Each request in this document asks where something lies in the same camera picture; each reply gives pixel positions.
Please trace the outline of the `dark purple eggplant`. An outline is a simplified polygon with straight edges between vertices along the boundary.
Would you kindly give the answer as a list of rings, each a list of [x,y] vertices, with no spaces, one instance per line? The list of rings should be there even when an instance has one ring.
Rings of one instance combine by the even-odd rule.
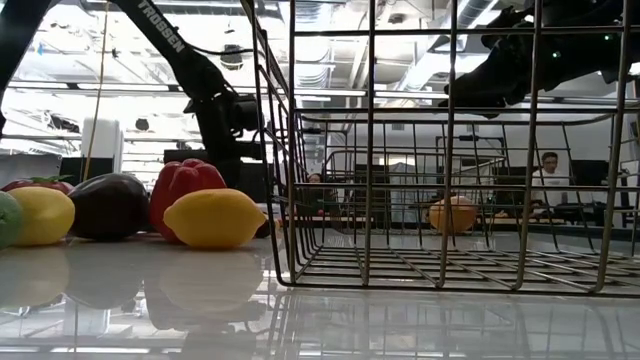
[[[99,175],[68,194],[75,206],[69,233],[96,241],[117,241],[149,224],[149,198],[144,185],[122,173]]]

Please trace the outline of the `yellow lemon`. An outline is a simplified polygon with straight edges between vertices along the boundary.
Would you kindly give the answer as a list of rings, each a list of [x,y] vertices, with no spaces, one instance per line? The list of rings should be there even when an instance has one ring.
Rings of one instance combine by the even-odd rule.
[[[75,218],[75,205],[63,192],[45,187],[22,187],[9,191],[23,210],[23,225],[16,246],[59,243]]]
[[[163,221],[186,245],[218,250],[251,241],[266,217],[243,192],[220,188],[180,197],[165,210]]]

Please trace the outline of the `red bell pepper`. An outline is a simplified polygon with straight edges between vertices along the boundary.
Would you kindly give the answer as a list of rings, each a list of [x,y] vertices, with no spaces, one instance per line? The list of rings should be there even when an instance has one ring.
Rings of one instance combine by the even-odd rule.
[[[214,165],[195,158],[167,163],[160,171],[151,193],[151,225],[168,242],[180,244],[181,241],[164,223],[165,210],[188,193],[218,188],[226,188],[226,182]]]

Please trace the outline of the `pale orange round produce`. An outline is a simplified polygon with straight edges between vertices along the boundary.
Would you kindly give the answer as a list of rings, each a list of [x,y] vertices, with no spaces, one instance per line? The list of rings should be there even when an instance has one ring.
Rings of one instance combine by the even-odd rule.
[[[461,234],[471,229],[477,216],[475,204],[464,196],[453,196],[450,198],[450,203],[450,211],[447,213],[448,220],[445,220],[444,200],[430,206],[428,210],[430,225],[438,233],[447,230],[449,233]]]

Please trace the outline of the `red tomato with green stem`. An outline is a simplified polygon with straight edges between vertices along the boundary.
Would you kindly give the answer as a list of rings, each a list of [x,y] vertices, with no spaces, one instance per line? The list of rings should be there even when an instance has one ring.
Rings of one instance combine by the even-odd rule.
[[[31,177],[19,179],[10,182],[1,188],[1,191],[8,192],[10,190],[22,187],[44,187],[59,190],[64,194],[69,194],[74,186],[66,182],[68,175],[58,175],[51,177]]]

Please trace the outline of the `black monitor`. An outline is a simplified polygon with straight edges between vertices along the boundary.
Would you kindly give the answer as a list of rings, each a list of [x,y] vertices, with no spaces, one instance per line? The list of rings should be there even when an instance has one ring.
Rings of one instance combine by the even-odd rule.
[[[207,153],[204,150],[179,150],[179,149],[166,149],[163,154],[163,163],[169,162],[183,162],[187,159],[207,159]]]
[[[266,202],[265,167],[262,163],[242,163],[237,189],[256,203]]]
[[[576,186],[600,186],[608,177],[606,160],[572,160],[571,184]]]

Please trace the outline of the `green lime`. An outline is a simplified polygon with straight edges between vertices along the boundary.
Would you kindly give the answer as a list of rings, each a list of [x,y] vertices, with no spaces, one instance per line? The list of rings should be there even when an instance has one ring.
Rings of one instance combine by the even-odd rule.
[[[22,231],[23,209],[7,192],[0,191],[0,249],[14,245]]]

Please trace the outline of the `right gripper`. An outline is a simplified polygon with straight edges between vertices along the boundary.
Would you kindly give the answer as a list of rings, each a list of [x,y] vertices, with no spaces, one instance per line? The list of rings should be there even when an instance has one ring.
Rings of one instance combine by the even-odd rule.
[[[507,7],[486,27],[507,29],[533,16],[543,28],[584,27],[608,24],[608,0],[526,0],[525,10]],[[484,34],[482,44],[492,48],[505,34]],[[608,75],[608,35],[606,33],[547,33],[526,48],[534,53],[530,64],[483,62],[476,69],[446,85],[448,98],[438,103],[447,108],[506,108],[524,100],[530,81],[538,90],[550,91],[558,85],[599,72]]]

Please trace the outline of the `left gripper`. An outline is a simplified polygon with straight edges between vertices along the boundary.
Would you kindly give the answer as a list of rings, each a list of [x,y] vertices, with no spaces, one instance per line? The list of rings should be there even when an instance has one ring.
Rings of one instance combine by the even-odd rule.
[[[194,113],[208,159],[221,173],[226,185],[235,188],[240,178],[241,159],[232,134],[232,115],[238,94],[223,90],[218,94],[189,94],[186,113]]]

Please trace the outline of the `grey partition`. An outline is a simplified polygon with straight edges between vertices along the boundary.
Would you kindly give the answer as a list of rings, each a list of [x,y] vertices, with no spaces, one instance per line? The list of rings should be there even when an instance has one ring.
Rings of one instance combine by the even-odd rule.
[[[54,154],[0,154],[0,188],[15,180],[56,176],[61,161]]]

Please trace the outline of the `white column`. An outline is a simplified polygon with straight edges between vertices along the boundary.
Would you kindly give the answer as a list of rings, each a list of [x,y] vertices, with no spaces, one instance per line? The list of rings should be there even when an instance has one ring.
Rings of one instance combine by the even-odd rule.
[[[81,139],[80,181],[121,173],[124,132],[118,120],[85,118]]]

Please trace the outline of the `black panel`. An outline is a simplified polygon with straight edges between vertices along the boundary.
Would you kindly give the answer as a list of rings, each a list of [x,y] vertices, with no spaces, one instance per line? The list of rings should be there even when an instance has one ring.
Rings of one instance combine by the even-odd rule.
[[[59,175],[63,177],[65,182],[77,186],[84,179],[86,162],[84,157],[65,157],[61,161]],[[114,171],[113,163],[112,158],[91,158],[88,179],[112,173]]]

